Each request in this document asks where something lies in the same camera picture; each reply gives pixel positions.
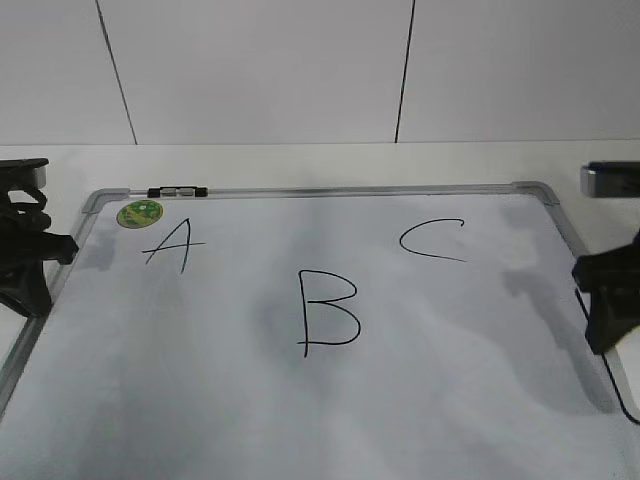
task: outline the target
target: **tile grout line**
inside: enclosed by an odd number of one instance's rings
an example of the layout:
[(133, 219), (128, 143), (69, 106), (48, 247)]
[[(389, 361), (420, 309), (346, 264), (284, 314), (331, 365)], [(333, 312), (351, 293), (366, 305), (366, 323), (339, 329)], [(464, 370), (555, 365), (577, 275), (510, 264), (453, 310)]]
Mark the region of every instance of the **tile grout line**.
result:
[(100, 8), (99, 0), (96, 1), (96, 9), (98, 10), (98, 18), (100, 20), (100, 27), (102, 28), (102, 36), (107, 44), (107, 50), (109, 51), (109, 57), (111, 58), (111, 65), (113, 65), (113, 71), (116, 74), (116, 81), (118, 82), (118, 88), (120, 89), (120, 96), (122, 97), (122, 103), (124, 104), (124, 111), (127, 114), (127, 121), (129, 122), (129, 128), (131, 129), (131, 135), (133, 135), (133, 143), (138, 145), (138, 138), (136, 132), (133, 129), (133, 122), (131, 121), (131, 114), (129, 113), (129, 105), (127, 99), (124, 96), (124, 89), (122, 88), (122, 81), (120, 80), (120, 74), (118, 73), (118, 67), (116, 66), (116, 59), (113, 56), (113, 50), (111, 48), (111, 42), (109, 41), (109, 34), (107, 33), (107, 27), (104, 23), (104, 17), (102, 16), (102, 8)]
[(400, 135), (400, 119), (402, 118), (402, 103), (404, 101), (404, 87), (407, 82), (407, 67), (409, 65), (409, 50), (411, 48), (411, 35), (413, 34), (413, 18), (416, 12), (416, 0), (411, 3), (411, 19), (409, 20), (409, 33), (407, 35), (407, 48), (404, 57), (404, 70), (402, 71), (402, 86), (400, 87), (400, 104), (398, 105), (398, 122), (396, 123), (396, 135), (394, 143), (398, 143)]

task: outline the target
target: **table surface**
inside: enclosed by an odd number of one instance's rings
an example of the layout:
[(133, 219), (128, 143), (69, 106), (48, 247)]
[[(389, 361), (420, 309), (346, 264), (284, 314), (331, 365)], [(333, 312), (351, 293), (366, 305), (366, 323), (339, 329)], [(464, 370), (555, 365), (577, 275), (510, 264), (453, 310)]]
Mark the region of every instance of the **table surface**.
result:
[[(53, 233), (68, 233), (88, 195), (101, 188), (164, 185), (209, 188), (460, 185), (541, 181), (560, 199), (591, 252), (628, 244), (640, 226), (640, 199), (580, 193), (580, 166), (640, 160), (640, 140), (366, 145), (12, 146), (0, 158), (46, 157)], [(0, 359), (23, 319), (0, 309)], [(640, 331), (617, 348), (640, 399)]]

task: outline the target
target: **white wall tile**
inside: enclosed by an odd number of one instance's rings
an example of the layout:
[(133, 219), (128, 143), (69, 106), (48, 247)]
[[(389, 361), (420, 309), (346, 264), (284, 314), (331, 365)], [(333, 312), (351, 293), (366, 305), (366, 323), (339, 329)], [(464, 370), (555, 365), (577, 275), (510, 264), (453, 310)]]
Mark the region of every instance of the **white wall tile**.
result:
[(393, 140), (410, 0), (102, 8), (140, 143)]
[(637, 0), (417, 0), (401, 141), (638, 137)]
[(0, 144), (132, 142), (94, 2), (2, 2)]

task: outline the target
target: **whiteboard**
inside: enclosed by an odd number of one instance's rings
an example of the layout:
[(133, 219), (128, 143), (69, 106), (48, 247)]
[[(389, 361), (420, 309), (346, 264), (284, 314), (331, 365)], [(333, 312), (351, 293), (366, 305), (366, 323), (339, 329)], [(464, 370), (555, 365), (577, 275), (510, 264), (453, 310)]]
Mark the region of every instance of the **whiteboard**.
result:
[[(95, 216), (0, 477), (640, 478), (536, 197), (163, 199), (138, 230), (131, 201)], [(188, 256), (158, 250), (186, 219)]]

